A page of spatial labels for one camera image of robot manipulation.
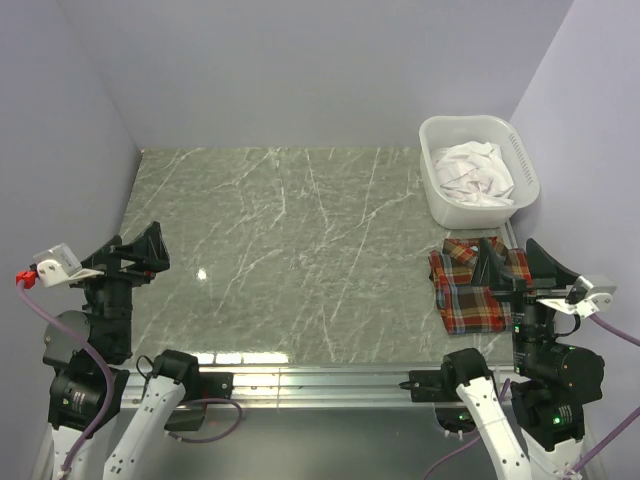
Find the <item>white long sleeve shirt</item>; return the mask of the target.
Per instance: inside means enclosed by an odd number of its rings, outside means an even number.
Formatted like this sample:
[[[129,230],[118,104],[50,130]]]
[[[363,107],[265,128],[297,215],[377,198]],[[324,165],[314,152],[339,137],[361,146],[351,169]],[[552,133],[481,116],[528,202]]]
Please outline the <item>white long sleeve shirt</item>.
[[[515,188],[498,144],[469,141],[431,152],[437,183],[459,204],[507,207],[514,204]]]

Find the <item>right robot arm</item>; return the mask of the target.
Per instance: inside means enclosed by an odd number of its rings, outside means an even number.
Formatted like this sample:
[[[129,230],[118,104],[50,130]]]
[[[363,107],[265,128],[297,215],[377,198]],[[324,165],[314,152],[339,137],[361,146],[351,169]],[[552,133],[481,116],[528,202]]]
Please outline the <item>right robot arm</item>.
[[[603,396],[604,359],[564,343],[554,317],[584,320],[605,310],[615,286],[605,277],[580,275],[533,239],[522,250],[498,251],[487,237],[475,245],[452,243],[447,255],[469,267],[467,293],[505,303],[513,349],[513,431],[501,406],[494,373],[468,348],[444,356],[444,394],[468,409],[500,479],[577,479],[585,437],[584,407]]]

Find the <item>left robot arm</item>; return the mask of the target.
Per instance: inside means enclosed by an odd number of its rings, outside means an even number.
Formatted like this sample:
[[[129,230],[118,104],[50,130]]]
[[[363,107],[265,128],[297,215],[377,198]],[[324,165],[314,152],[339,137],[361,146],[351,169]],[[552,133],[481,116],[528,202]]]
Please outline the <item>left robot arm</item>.
[[[59,479],[131,479],[152,439],[174,409],[201,390],[195,356],[166,350],[152,362],[142,402],[114,450],[108,448],[120,412],[132,356],[132,292],[170,267],[159,222],[131,242],[120,236],[84,260],[61,244],[34,258],[46,288],[67,285],[83,291],[85,304],[48,321],[43,362],[54,370],[48,422]]]

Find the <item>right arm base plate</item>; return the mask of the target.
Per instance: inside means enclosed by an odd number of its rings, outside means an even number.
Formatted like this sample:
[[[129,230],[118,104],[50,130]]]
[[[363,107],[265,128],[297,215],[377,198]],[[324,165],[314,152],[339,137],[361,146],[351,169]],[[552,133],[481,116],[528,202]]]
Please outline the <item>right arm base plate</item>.
[[[436,403],[447,400],[439,370],[411,370],[408,379],[399,383],[407,391],[412,403]]]

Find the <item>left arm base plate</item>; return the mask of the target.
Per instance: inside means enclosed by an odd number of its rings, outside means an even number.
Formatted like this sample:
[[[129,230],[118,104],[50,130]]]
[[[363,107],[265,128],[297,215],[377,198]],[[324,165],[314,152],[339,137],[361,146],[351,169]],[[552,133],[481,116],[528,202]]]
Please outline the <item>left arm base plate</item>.
[[[234,374],[231,372],[204,372],[200,374],[199,390],[201,398],[230,399],[233,391]]]

